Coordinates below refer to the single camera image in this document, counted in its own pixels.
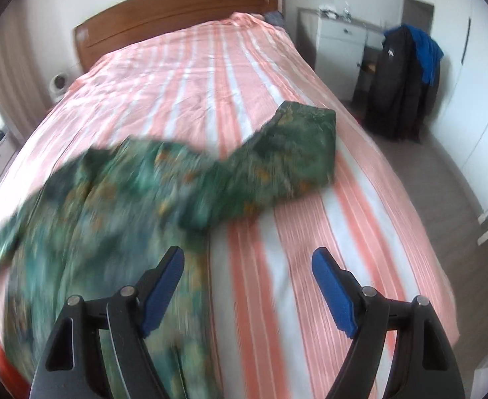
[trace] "white wardrobe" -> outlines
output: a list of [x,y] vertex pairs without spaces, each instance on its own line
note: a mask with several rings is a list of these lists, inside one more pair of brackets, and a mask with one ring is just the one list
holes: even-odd
[[433,0],[431,36],[444,52],[432,134],[488,213],[488,5]]

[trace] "blue gripper pad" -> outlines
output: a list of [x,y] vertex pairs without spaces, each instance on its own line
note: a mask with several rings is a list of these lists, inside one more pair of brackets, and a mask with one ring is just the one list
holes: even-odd
[[354,304],[344,289],[340,278],[328,263],[331,254],[327,249],[320,247],[312,254],[312,273],[322,291],[327,306],[333,315],[336,328],[345,332],[347,337],[353,339],[358,326],[355,318]]
[[178,247],[168,265],[166,265],[157,284],[155,284],[154,289],[146,299],[144,319],[140,326],[142,338],[147,338],[152,331],[159,328],[170,299],[181,279],[184,267],[185,254],[183,249]]

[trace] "bed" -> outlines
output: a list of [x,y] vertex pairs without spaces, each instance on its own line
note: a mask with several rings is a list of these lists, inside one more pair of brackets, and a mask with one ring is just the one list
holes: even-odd
[[[335,110],[334,183],[219,226],[209,245],[212,342],[224,397],[321,399],[350,341],[312,277],[314,249],[326,246],[361,284],[388,298],[426,295],[451,343],[456,308],[401,182],[286,31],[259,16],[270,11],[283,13],[283,0],[128,0],[76,27],[86,73],[1,182],[0,224],[91,145],[147,136],[225,158],[284,100]],[[0,276],[0,344],[8,274]],[[374,397],[386,386],[394,340],[387,338]],[[1,345],[0,362],[0,377],[23,397],[27,385],[6,369]]]

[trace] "nightstand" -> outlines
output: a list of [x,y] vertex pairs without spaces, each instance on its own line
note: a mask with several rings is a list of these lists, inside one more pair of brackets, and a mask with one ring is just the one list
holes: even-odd
[[340,100],[351,101],[370,48],[377,55],[384,36],[379,27],[353,19],[330,19],[314,9],[298,9],[296,48]]

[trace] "beige curtain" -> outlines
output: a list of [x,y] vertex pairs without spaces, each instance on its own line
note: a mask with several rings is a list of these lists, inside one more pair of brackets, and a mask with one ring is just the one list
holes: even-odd
[[0,17],[0,115],[23,145],[51,106],[29,46],[21,0],[13,0]]

